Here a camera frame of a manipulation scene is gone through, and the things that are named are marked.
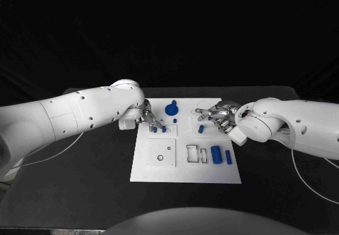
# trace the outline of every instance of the blue object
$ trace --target blue object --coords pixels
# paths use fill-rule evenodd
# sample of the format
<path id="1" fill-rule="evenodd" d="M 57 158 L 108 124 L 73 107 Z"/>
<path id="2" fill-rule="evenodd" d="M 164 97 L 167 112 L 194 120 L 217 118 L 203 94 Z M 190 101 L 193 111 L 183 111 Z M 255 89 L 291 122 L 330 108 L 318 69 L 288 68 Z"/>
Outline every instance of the blue object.
<path id="1" fill-rule="evenodd" d="M 219 146 L 212 146 L 210 147 L 210 152 L 212 152 L 213 164 L 220 164 L 222 163 L 222 158 L 220 158 L 220 148 L 219 148 Z"/>
<path id="2" fill-rule="evenodd" d="M 232 164 L 232 160 L 230 160 L 230 154 L 229 154 L 229 151 L 226 150 L 226 151 L 225 151 L 225 153 L 226 153 L 227 165 L 230 165 L 230 164 Z"/>
<path id="3" fill-rule="evenodd" d="M 203 132 L 203 125 L 199 126 L 199 131 L 197 131 L 197 132 L 199 132 L 199 133 Z"/>
<path id="4" fill-rule="evenodd" d="M 164 112 L 167 115 L 173 116 L 177 114 L 178 108 L 176 106 L 176 101 L 171 101 L 171 104 L 168 104 L 164 108 Z"/>

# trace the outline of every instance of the black background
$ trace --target black background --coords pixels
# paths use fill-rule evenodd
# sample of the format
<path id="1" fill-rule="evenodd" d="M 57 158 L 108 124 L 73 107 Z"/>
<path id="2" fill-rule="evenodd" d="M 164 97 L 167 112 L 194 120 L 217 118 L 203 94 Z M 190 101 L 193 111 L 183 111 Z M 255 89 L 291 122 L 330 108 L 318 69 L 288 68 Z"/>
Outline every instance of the black background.
<path id="1" fill-rule="evenodd" d="M 69 87 L 294 87 L 337 101 L 337 6 L 0 1 L 0 105 Z"/>

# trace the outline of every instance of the white board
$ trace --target white board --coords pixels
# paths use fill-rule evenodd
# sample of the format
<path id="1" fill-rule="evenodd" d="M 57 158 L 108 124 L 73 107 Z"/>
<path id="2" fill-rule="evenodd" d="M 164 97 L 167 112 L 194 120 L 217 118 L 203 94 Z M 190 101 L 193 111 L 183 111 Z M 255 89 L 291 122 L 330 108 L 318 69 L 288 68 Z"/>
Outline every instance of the white board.
<path id="1" fill-rule="evenodd" d="M 176 100 L 178 112 L 168 116 L 164 107 Z M 148 124 L 138 125 L 131 182 L 178 182 L 240 184 L 232 142 L 217 131 L 206 118 L 197 121 L 194 109 L 209 109 L 219 98 L 161 98 L 148 99 L 157 121 L 167 126 L 163 133 L 148 132 Z M 197 146 L 197 163 L 187 162 L 187 145 Z M 210 147 L 219 146 L 222 164 L 213 164 Z M 201 163 L 200 149 L 206 150 L 206 163 Z M 226 163 L 225 151 L 229 150 L 232 164 Z"/>

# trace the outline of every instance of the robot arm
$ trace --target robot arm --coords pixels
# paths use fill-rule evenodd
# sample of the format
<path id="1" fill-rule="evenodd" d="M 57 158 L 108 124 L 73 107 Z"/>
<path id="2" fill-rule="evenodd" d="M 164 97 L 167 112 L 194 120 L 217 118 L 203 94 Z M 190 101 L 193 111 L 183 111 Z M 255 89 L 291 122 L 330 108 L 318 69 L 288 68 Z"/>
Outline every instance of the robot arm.
<path id="1" fill-rule="evenodd" d="M 275 140 L 300 152 L 339 160 L 337 104 L 265 98 L 242 106 L 220 101 L 213 107 L 200 112 L 200 118 L 212 117 L 219 131 L 239 146 L 246 138 Z"/>
<path id="2" fill-rule="evenodd" d="M 161 128 L 138 83 L 126 79 L 106 87 L 0 107 L 0 179 L 44 145 L 115 120 L 121 130 L 134 129 L 135 123 L 144 122 L 141 117 L 150 127 Z"/>

